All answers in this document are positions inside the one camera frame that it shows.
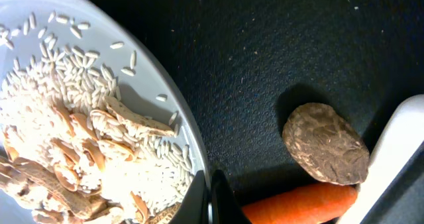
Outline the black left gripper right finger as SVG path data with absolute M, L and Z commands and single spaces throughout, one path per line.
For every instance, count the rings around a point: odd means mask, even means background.
M 212 176 L 211 205 L 212 224 L 250 224 L 222 170 L 216 170 Z

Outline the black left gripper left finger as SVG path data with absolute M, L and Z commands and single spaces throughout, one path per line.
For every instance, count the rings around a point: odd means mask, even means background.
M 208 224 L 208 195 L 204 171 L 200 170 L 170 224 Z

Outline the orange carrot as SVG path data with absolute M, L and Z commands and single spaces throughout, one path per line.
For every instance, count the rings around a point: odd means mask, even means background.
M 318 224 L 340 217 L 355 203 L 351 186 L 316 183 L 242 207 L 251 223 Z

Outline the brown walnut shell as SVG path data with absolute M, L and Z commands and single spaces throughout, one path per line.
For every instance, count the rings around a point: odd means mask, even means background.
M 368 176 L 368 148 L 330 105 L 306 103 L 295 108 L 282 138 L 292 158 L 320 182 L 355 185 Z

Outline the white plastic fork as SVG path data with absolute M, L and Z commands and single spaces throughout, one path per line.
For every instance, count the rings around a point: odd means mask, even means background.
M 423 143 L 423 95 L 403 101 L 385 126 L 370 155 L 366 181 L 358 197 L 337 224 L 361 223 L 407 161 Z

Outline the grey round plate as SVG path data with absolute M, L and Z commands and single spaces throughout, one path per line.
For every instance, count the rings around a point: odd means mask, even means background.
M 99 52 L 94 66 L 106 65 L 117 77 L 122 101 L 129 109 L 163 123 L 178 114 L 178 136 L 170 140 L 189 145 L 193 172 L 204 171 L 209 191 L 210 174 L 197 123 L 173 79 L 142 42 L 89 0 L 1 0 L 2 28 L 22 30 L 31 15 L 34 29 L 9 35 L 12 49 L 1 44 L 2 80 L 13 71 L 15 60 L 25 70 L 31 58 L 40 59 L 38 33 L 43 28 L 55 35 L 56 48 L 79 46 Z

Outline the rice and peanut shells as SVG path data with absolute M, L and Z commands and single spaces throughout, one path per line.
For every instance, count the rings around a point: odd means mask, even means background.
M 35 223 L 170 223 L 195 175 L 178 113 L 131 111 L 99 52 L 58 46 L 34 14 L 1 43 L 31 31 L 40 55 L 1 82 L 2 191 Z

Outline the round black serving tray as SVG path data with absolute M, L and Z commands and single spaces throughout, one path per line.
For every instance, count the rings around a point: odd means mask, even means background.
M 326 103 L 374 149 L 423 93 L 423 0 L 90 0 L 160 61 L 239 205 L 313 182 L 282 140 Z

